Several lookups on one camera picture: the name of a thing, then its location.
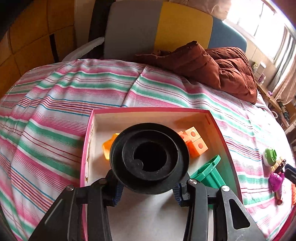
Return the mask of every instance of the green plastic bucket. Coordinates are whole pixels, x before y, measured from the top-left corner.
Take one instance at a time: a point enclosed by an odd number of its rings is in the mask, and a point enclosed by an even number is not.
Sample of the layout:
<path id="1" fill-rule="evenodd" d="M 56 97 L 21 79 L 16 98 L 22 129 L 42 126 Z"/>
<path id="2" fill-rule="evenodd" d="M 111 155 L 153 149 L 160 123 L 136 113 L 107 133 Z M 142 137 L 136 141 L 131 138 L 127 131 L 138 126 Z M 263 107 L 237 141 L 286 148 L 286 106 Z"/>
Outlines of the green plastic bucket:
<path id="1" fill-rule="evenodd" d="M 220 160 L 221 157 L 219 155 L 214 156 L 195 173 L 193 173 L 190 178 L 200 181 L 207 187 L 220 188 L 225 185 L 224 180 L 216 169 L 216 165 Z"/>

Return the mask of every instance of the bedsheet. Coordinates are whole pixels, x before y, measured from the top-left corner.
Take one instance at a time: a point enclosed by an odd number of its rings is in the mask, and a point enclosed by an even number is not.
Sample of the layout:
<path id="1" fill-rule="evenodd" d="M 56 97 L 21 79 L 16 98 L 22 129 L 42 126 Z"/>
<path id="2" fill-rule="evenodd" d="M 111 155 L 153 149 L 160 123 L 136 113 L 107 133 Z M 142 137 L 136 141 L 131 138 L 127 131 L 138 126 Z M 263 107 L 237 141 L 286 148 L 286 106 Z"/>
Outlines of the bedsheet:
<path id="1" fill-rule="evenodd" d="M 96 108 L 187 107 L 210 110 L 229 148 L 243 204 L 267 240 L 285 223 L 269 191 L 266 147 L 295 166 L 284 131 L 258 95 L 255 105 L 142 64 L 76 60 L 28 71 L 0 100 L 0 202 L 18 240 L 27 240 L 68 184 L 79 186 L 89 114 Z"/>

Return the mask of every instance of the black round object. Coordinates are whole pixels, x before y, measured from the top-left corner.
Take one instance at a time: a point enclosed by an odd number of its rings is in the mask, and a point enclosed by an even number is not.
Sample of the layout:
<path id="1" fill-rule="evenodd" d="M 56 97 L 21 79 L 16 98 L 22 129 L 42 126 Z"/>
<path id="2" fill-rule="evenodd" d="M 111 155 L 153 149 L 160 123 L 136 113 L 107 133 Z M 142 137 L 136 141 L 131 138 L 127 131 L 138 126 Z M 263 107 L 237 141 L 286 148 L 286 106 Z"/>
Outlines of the black round object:
<path id="1" fill-rule="evenodd" d="M 121 132 L 110 150 L 112 170 L 126 187 L 137 193 L 160 194 L 185 176 L 189 153 L 172 129 L 141 123 Z"/>

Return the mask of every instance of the brown blanket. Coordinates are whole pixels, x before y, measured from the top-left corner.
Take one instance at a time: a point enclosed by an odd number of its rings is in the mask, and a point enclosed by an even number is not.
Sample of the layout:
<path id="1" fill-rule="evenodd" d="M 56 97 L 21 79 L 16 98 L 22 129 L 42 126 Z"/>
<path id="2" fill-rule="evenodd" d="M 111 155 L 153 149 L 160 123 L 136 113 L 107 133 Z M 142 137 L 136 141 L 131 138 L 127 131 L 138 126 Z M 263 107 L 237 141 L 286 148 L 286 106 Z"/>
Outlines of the brown blanket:
<path id="1" fill-rule="evenodd" d="M 136 55 L 133 61 L 171 70 L 191 83 L 198 81 L 252 104 L 257 100 L 250 63 L 237 47 L 204 50 L 192 41 L 172 53 Z"/>

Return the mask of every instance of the magenta toy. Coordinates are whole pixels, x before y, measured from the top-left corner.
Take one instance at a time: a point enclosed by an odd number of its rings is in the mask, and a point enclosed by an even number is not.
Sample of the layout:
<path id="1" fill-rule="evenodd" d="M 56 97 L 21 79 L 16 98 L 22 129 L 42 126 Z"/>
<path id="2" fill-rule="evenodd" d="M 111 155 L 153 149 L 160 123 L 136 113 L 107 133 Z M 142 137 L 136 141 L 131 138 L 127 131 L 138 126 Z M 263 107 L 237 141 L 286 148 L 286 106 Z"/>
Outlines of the magenta toy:
<path id="1" fill-rule="evenodd" d="M 268 182 L 272 186 L 272 191 L 277 192 L 284 181 L 285 175 L 281 173 L 280 175 L 277 173 L 272 173 L 269 176 Z"/>

